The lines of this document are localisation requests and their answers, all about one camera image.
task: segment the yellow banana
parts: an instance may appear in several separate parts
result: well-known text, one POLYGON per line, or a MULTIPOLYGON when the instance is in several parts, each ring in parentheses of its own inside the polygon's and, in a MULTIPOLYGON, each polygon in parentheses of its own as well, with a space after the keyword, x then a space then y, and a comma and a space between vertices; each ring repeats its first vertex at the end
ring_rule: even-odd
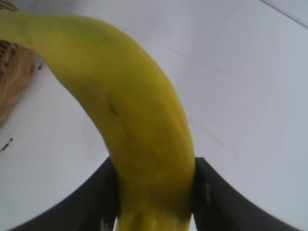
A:
POLYGON ((100 131, 118 174, 118 229, 188 230, 193 142, 150 55, 114 26, 77 15, 0 11, 0 39, 37 51, 100 131))

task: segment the dark spot on banana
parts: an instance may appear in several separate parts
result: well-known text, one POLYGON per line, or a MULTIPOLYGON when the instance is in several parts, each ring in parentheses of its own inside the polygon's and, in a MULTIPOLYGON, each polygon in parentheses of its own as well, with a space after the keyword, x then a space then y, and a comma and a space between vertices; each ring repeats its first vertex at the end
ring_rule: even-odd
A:
POLYGON ((108 106, 109 106, 110 111, 111 111, 114 115, 116 115, 116 116, 119 115, 119 112, 115 109, 115 107, 114 107, 110 102, 108 103, 108 106))

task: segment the white surface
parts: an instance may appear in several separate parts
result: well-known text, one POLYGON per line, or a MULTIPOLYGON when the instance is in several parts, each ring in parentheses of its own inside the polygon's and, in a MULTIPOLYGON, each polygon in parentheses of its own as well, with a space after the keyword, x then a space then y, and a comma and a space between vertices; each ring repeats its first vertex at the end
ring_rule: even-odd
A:
MULTIPOLYGON (((174 83, 196 155, 256 205, 308 230, 308 30, 259 0, 15 2, 92 15, 129 33, 174 83)), ((89 118, 42 72, 1 130, 1 141, 14 137, 0 157, 3 230, 70 194, 107 156, 89 118)))
POLYGON ((308 0, 262 0, 269 6, 285 14, 308 28, 308 0))

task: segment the wicker basket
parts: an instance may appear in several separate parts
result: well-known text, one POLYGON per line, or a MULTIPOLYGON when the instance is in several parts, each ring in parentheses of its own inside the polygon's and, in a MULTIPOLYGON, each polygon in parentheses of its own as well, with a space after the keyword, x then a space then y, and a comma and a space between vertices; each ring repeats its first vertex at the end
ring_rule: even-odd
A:
MULTIPOLYGON (((0 0, 0 9, 17 11, 8 0, 0 0)), ((0 126, 21 97, 34 68, 32 50, 0 40, 0 126)))

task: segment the black speck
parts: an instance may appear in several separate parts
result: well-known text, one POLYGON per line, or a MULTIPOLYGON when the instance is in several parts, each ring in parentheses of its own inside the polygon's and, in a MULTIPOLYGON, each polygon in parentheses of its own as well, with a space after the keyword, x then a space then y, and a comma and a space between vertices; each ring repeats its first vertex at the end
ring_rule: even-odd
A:
POLYGON ((116 116, 119 115, 119 112, 115 109, 115 107, 114 107, 110 102, 108 103, 108 106, 109 106, 110 111, 111 111, 114 115, 116 115, 116 116))
POLYGON ((0 152, 4 151, 10 145, 12 141, 13 141, 13 138, 10 138, 10 140, 4 145, 4 147, 0 149, 0 152))

